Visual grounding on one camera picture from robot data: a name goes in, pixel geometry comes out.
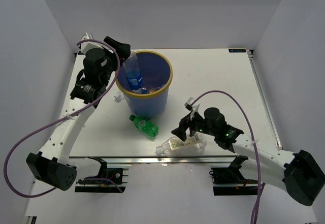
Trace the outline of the large clear labelled bottle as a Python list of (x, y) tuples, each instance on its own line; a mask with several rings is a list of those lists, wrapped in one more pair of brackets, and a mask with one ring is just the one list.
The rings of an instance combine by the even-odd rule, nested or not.
[(160, 146), (156, 146), (157, 155), (165, 155), (166, 157), (193, 156), (202, 154), (207, 146), (207, 140), (203, 134), (195, 133), (193, 136), (186, 135), (185, 141), (173, 136), (163, 142)]

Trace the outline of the green plastic bottle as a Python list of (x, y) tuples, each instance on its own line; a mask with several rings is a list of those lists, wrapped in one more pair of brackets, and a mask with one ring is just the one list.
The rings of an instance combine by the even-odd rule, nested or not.
[(148, 138), (154, 140), (159, 133), (159, 128), (144, 117), (131, 115), (129, 120), (134, 124), (138, 131), (144, 133)]

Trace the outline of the orange bottle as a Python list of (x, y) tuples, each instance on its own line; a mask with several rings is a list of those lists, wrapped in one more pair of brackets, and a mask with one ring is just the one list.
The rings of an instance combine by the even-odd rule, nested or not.
[(162, 89), (161, 87), (152, 88), (149, 90), (149, 93), (155, 93), (155, 92), (160, 91), (161, 89)]

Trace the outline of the blue label water bottle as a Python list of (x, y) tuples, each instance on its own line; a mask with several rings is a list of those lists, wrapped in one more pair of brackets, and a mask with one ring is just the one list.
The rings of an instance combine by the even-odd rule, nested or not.
[(142, 87), (141, 88), (141, 94), (149, 94), (149, 90), (146, 89), (146, 88), (144, 88), (144, 87)]

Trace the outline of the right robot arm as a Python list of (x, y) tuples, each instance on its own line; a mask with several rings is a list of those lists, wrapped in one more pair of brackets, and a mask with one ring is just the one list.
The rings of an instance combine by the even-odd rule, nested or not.
[(235, 153), (228, 169), (236, 183), (260, 180), (284, 190), (304, 206), (311, 206), (324, 187), (324, 173), (310, 153), (253, 143), (242, 130), (228, 124), (217, 108), (206, 109), (203, 116), (190, 112), (171, 133), (182, 141), (195, 133), (209, 135), (220, 148)]

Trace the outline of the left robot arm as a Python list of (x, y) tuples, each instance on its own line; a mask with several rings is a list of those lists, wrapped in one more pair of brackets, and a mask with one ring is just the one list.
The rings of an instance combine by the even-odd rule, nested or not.
[(111, 75), (118, 75), (123, 62), (131, 55), (130, 44), (111, 37), (105, 37), (102, 42), (85, 39), (78, 45), (85, 55), (83, 69), (77, 74), (63, 121), (39, 152), (30, 153), (26, 159), (37, 180), (63, 191), (78, 180), (101, 183), (108, 179), (107, 163), (103, 159), (86, 157), (73, 162), (69, 158), (86, 121), (113, 86)]

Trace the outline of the blue plastic bin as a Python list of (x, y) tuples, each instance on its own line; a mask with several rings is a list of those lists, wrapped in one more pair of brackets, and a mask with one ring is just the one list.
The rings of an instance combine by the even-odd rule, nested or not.
[(137, 94), (129, 87), (124, 68), (119, 71), (117, 87), (124, 94), (132, 113), (145, 118), (154, 118), (163, 113), (166, 107), (169, 86), (173, 79), (173, 69), (163, 55), (153, 51), (136, 51), (143, 87), (150, 90), (161, 87), (155, 93)]

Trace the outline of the clear bottle white cap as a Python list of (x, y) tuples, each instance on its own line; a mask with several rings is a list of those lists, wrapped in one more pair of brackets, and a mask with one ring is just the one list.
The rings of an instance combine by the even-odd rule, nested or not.
[(125, 97), (121, 91), (118, 91), (117, 93), (114, 94), (114, 100), (115, 100), (115, 102), (119, 103), (119, 102), (125, 100)]

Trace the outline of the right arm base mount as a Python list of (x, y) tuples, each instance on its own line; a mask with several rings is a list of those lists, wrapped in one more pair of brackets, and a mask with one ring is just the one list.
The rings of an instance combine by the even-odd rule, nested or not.
[(214, 196), (256, 196), (257, 179), (246, 179), (240, 173), (246, 156), (237, 156), (227, 167), (214, 167), (209, 175), (212, 177)]

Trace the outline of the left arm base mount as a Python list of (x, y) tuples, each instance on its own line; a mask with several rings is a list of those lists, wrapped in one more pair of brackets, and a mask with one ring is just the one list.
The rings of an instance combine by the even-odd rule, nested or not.
[(128, 182), (129, 169), (110, 165), (102, 158), (87, 157), (73, 162), (78, 177), (76, 193), (123, 193)]

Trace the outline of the aluminium table frame rail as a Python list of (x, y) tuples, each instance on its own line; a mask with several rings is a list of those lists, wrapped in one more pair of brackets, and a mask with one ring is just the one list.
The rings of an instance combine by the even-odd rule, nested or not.
[(231, 126), (241, 129), (253, 143), (275, 146), (273, 130), (258, 90), (247, 53), (230, 53), (226, 49), (161, 49), (173, 69), (165, 110), (152, 118), (159, 133), (151, 140), (130, 122), (131, 110), (126, 99), (117, 103), (114, 83), (99, 106), (88, 118), (70, 153), (70, 160), (100, 157), (111, 164), (149, 163), (208, 164), (231, 161), (235, 153), (220, 148), (212, 136), (202, 154), (166, 157), (156, 154), (156, 146), (172, 136), (171, 131), (188, 114), (185, 102), (194, 96), (200, 113), (216, 107)]

